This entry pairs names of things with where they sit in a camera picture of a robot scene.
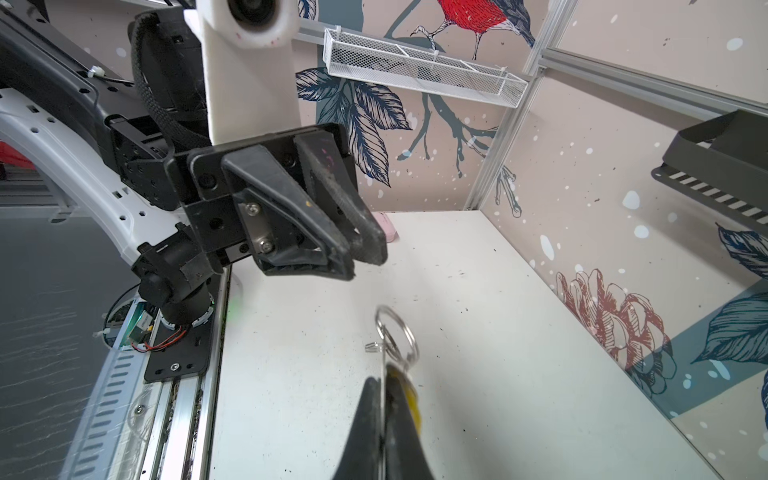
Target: bird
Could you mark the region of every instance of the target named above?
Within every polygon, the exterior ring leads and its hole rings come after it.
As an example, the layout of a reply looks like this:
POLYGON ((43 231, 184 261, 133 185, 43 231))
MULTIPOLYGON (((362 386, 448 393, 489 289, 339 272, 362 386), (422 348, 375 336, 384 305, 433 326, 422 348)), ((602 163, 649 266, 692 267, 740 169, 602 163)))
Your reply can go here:
POLYGON ((451 25, 458 25, 475 33, 475 53, 472 60, 477 60, 480 38, 489 30, 509 30, 520 35, 533 47, 536 41, 531 34, 531 17, 523 5, 523 0, 438 0, 445 20, 434 31, 427 31, 419 25, 411 36, 423 33, 435 48, 435 35, 451 25))

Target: pink flower illustration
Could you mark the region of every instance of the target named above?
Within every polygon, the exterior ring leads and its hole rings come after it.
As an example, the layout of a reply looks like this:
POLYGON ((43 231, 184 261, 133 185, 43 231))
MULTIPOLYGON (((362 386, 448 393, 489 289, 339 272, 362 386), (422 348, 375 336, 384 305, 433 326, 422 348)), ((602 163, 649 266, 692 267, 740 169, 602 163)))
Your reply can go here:
POLYGON ((576 274, 570 283, 558 272, 558 296, 606 352, 647 396, 662 393, 677 365, 664 323, 650 300, 605 285, 603 273, 576 274))

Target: metal plate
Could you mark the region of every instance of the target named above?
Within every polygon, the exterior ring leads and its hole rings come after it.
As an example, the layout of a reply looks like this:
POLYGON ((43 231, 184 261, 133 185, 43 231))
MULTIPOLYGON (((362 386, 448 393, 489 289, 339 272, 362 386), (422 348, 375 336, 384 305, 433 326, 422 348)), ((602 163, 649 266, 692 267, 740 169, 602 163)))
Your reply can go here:
MULTIPOLYGON (((138 301, 134 299, 129 316, 138 301)), ((143 366, 141 354, 110 349, 59 474, 61 480, 100 478, 110 469, 143 366)))
MULTIPOLYGON (((214 296, 218 294, 220 279, 219 275, 215 275, 211 278, 210 285, 208 285, 208 289, 212 293, 216 292, 214 296)), ((165 350, 152 352, 147 363, 147 370, 144 372, 144 380, 147 382, 159 382, 165 379, 205 373, 208 370, 210 360, 210 332, 213 323, 214 316, 212 315, 203 325, 190 330, 178 343, 165 350), (171 366, 174 364, 178 364, 178 369, 171 369, 171 366)), ((160 342, 174 332, 163 323, 156 323, 155 328, 159 329, 155 337, 155 345, 159 345, 160 342)))

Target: key ring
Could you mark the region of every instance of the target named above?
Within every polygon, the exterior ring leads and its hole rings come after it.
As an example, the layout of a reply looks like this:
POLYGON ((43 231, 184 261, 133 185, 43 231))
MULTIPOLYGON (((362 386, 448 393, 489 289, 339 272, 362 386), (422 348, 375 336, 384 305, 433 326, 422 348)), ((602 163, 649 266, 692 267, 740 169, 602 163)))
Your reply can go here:
POLYGON ((403 371, 407 372, 416 364, 416 362, 419 361, 419 344, 416 343, 416 338, 413 336, 413 332, 411 331, 410 327, 408 327, 406 322, 400 318, 400 315, 395 313, 395 310, 392 310, 387 305, 379 305, 376 307, 375 322, 376 331, 379 333, 379 336, 382 337, 384 350, 395 362, 402 366, 403 371), (389 318, 395 320, 395 323, 398 324, 403 333, 406 335, 406 339, 408 340, 408 344, 411 347, 411 351, 404 359, 402 358, 400 348, 397 346, 395 339, 392 338, 392 334, 389 333, 381 320, 382 314, 387 315, 389 318))

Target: white table surface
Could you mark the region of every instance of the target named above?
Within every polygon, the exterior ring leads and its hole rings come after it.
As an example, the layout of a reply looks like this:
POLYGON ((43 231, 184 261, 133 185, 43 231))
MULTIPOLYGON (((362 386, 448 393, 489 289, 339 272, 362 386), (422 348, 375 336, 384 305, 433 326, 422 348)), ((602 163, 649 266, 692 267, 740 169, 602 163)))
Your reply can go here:
POLYGON ((435 478, 718 478, 482 213, 390 218, 389 260, 352 282, 234 266, 210 478, 333 476, 379 303, 421 349, 435 478))

